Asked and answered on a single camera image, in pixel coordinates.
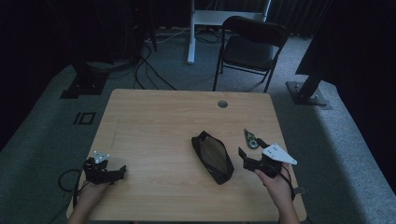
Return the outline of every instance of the person's right hand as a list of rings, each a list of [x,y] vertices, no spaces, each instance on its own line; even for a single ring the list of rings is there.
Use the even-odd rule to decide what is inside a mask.
[[[288,163],[282,164],[285,168],[289,169]],[[282,167],[280,172],[286,178],[289,177],[286,169]],[[291,189],[288,182],[277,175],[274,178],[269,177],[260,170],[255,170],[254,173],[259,177],[274,201],[275,206],[279,211],[279,223],[282,224],[298,224],[300,223],[296,210],[294,208],[293,200],[291,198]]]
[[[282,163],[282,165],[286,168],[289,168],[288,163]],[[262,181],[262,184],[267,187],[268,192],[274,201],[275,206],[280,209],[285,207],[286,205],[290,205],[292,203],[290,185],[283,179],[280,175],[277,175],[274,178],[269,177],[265,173],[260,170],[255,170],[254,173],[259,177]],[[286,178],[289,178],[288,172],[285,168],[282,167],[280,172]]]

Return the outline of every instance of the person's left hand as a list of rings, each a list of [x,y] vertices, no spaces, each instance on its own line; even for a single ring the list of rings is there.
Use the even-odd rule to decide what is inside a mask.
[[[94,208],[105,195],[109,184],[110,183],[95,185],[93,183],[88,183],[78,194],[78,205],[88,210]]]

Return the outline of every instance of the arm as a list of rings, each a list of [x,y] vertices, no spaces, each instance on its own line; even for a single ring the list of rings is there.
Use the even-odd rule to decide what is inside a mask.
[[[283,163],[283,166],[287,168],[289,167],[287,163]],[[279,175],[272,179],[260,170],[255,170],[254,173],[256,173],[264,186],[267,187],[268,192],[279,211],[279,223],[300,223],[293,201],[290,197],[291,192],[289,184]],[[287,171],[283,168],[281,174],[288,176]]]
[[[109,183],[95,185],[93,183],[87,184],[85,188],[78,195],[78,203],[73,210],[68,224],[82,224],[87,221],[92,209],[96,206],[99,200],[106,192]]]

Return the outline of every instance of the chair backrest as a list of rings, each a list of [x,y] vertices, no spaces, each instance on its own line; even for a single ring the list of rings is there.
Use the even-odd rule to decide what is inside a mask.
[[[222,32],[230,30],[253,42],[283,48],[289,37],[285,27],[266,21],[256,21],[241,16],[231,16],[222,24]]]

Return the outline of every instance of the stand base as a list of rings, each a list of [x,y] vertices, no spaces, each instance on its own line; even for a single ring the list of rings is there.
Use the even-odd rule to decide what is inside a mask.
[[[100,95],[106,84],[108,72],[95,74],[95,78],[90,86],[78,85],[78,76],[75,77],[69,89],[64,91],[61,99],[77,99],[80,95]]]
[[[310,98],[303,99],[299,97],[300,88],[304,85],[303,82],[288,81],[286,85],[296,105],[318,105],[322,110],[332,110],[330,102],[323,98],[319,89],[316,89]]]

